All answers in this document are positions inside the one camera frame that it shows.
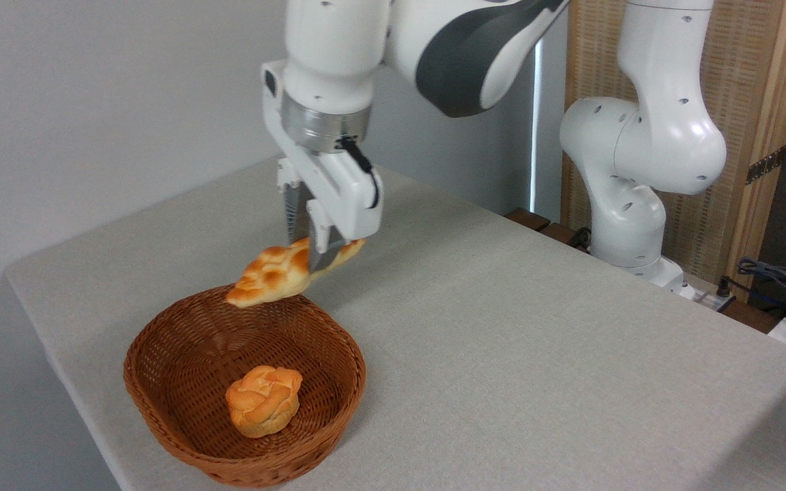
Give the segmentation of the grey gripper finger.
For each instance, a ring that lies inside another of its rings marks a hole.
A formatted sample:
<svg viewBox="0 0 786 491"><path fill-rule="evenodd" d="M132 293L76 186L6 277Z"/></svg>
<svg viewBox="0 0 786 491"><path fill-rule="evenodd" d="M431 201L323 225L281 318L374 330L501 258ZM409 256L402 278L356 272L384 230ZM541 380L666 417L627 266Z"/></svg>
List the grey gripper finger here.
<svg viewBox="0 0 786 491"><path fill-rule="evenodd" d="M305 239L309 236L309 189L287 158L278 160L277 186L284 196L288 242Z"/></svg>
<svg viewBox="0 0 786 491"><path fill-rule="evenodd" d="M306 203L309 215L309 270L322 271L330 267L338 256L341 248L347 244L323 205L318 200Z"/></svg>

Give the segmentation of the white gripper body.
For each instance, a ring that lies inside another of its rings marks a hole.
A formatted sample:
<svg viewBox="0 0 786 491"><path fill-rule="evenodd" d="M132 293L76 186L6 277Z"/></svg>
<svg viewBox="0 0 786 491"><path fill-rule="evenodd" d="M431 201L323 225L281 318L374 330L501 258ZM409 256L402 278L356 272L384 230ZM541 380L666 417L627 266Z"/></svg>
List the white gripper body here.
<svg viewBox="0 0 786 491"><path fill-rule="evenodd" d="M305 108L287 93L286 60L262 66L264 119L268 131L347 241L378 232L383 181L358 144L369 109L328 115Z"/></svg>

